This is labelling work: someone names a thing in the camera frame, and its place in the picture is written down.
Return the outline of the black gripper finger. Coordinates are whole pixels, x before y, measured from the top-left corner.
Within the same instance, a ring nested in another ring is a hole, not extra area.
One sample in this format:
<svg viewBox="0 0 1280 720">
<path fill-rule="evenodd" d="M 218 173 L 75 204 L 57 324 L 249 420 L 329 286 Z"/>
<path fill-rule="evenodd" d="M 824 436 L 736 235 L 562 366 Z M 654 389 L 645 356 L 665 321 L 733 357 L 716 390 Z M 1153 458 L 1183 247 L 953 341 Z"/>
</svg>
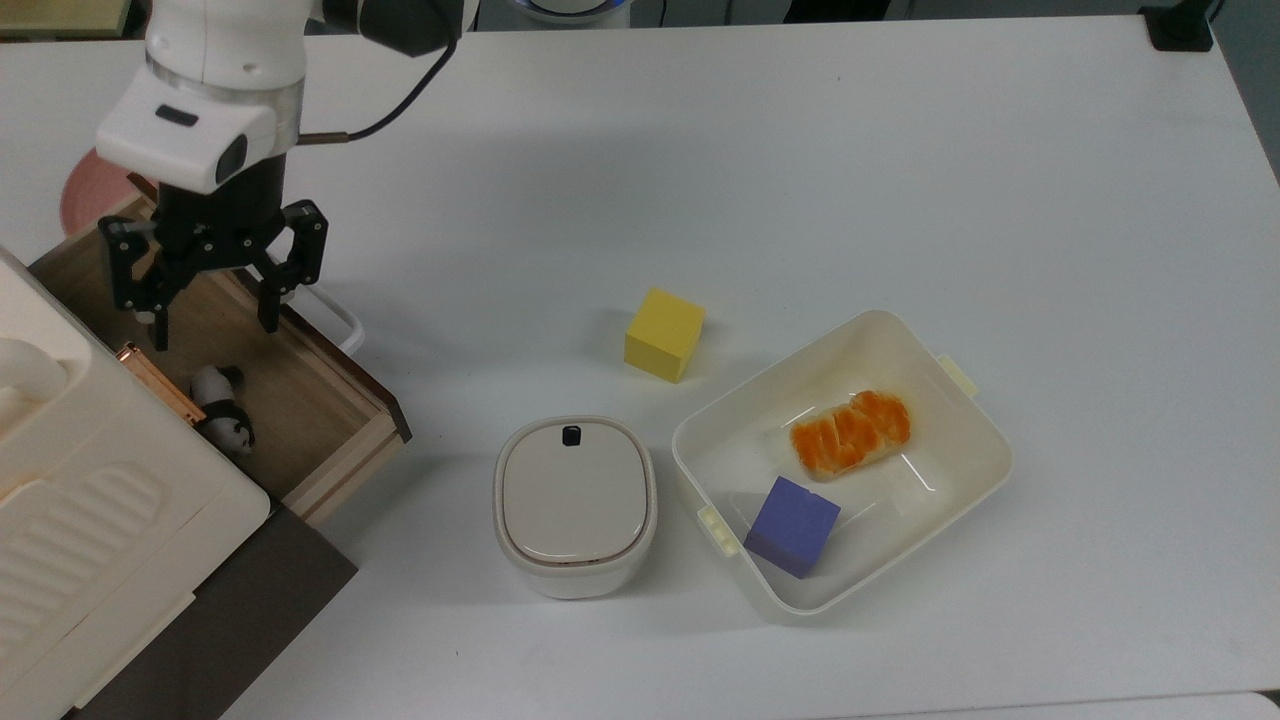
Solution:
<svg viewBox="0 0 1280 720">
<path fill-rule="evenodd" d="M 328 227 L 315 202 L 300 200 L 284 206 L 261 231 L 250 236 L 251 265 L 261 275 L 257 318 L 265 332 L 278 331 L 282 305 L 289 292 L 319 281 Z M 292 245 L 285 259 L 278 263 L 268 250 L 283 231 L 292 233 Z"/>
<path fill-rule="evenodd" d="M 132 311 L 150 327 L 157 351 L 170 347 L 170 306 L 187 290 L 187 268 L 169 261 L 156 238 L 159 224 L 124 217 L 102 217 L 99 232 L 108 259 L 108 278 L 116 309 Z"/>
</svg>

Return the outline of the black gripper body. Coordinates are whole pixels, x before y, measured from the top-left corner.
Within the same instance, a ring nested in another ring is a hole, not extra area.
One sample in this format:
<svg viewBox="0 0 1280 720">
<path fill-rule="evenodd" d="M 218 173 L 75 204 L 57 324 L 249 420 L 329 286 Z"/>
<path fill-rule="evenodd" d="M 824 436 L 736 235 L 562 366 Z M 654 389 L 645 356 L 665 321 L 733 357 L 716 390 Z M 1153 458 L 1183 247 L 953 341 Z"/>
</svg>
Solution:
<svg viewBox="0 0 1280 720">
<path fill-rule="evenodd" d="M 250 263 L 246 240 L 265 247 L 284 229 L 287 155 L 266 158 L 211 193 L 161 182 L 152 215 L 160 258 L 198 272 Z"/>
</svg>

